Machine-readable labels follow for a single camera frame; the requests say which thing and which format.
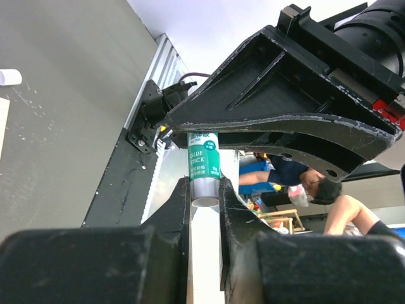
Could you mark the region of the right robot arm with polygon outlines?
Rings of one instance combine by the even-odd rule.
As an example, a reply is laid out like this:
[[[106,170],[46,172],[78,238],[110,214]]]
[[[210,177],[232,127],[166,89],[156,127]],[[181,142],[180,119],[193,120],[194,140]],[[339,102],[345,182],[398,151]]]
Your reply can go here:
[[[285,7],[166,116],[173,141],[215,133],[341,181],[404,132],[404,2],[362,4],[322,22]]]

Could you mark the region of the white green glue stick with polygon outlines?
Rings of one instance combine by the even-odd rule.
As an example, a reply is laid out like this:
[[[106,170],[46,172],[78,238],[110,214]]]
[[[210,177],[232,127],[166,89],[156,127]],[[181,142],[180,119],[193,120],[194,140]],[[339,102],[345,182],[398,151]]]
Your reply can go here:
[[[219,203],[220,154],[216,133],[188,133],[187,156],[192,205],[211,208]]]

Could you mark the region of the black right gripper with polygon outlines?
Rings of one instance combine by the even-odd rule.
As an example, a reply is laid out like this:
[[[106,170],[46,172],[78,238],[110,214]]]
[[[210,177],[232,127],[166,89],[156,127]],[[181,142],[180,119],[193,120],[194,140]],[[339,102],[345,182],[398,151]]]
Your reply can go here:
[[[296,132],[364,160],[391,148],[404,128],[404,4],[360,4],[321,22],[310,11],[291,4],[278,30],[246,39],[166,115],[173,131]]]

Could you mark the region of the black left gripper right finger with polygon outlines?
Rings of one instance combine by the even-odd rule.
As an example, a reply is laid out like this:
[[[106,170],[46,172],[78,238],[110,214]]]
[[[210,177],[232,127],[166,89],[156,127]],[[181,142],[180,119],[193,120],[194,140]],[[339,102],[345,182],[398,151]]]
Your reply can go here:
[[[227,303],[403,303],[404,243],[388,236],[284,235],[219,188]]]

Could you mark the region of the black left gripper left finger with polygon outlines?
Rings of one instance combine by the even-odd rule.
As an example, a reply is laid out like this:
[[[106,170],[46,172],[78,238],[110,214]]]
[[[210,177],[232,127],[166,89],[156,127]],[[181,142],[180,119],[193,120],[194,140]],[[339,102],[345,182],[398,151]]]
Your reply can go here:
[[[185,303],[190,182],[137,227],[39,229],[1,243],[2,303]]]

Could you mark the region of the white glue stick cap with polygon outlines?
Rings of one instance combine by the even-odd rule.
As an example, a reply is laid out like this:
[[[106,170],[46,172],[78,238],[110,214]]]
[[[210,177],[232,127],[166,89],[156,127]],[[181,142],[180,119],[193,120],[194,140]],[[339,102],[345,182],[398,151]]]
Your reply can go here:
[[[0,69],[0,86],[17,86],[23,81],[21,73],[17,69]]]

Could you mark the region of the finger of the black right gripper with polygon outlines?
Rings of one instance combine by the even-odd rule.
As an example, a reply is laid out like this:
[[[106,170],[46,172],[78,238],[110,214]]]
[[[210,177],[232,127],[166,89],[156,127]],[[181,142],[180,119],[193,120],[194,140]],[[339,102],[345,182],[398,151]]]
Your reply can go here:
[[[300,133],[219,133],[221,148],[277,155],[313,168],[340,182],[364,163],[364,158],[338,144]]]

